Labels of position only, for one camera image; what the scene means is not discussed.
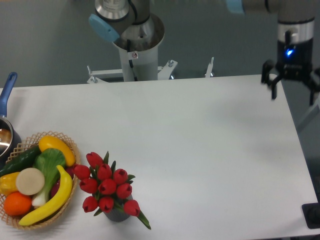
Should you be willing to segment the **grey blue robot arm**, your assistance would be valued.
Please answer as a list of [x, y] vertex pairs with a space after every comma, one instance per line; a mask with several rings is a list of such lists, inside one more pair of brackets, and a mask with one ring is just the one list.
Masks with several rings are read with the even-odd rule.
[[[277, 97], [281, 80], [302, 82], [310, 91], [310, 104], [320, 94], [313, 75], [312, 52], [317, 2], [315, 0], [228, 0], [232, 13], [277, 15], [277, 61], [262, 65], [261, 82]], [[126, 82], [158, 80], [158, 46], [164, 38], [163, 22], [150, 11], [148, 0], [97, 0], [89, 19], [94, 32], [119, 50]]]

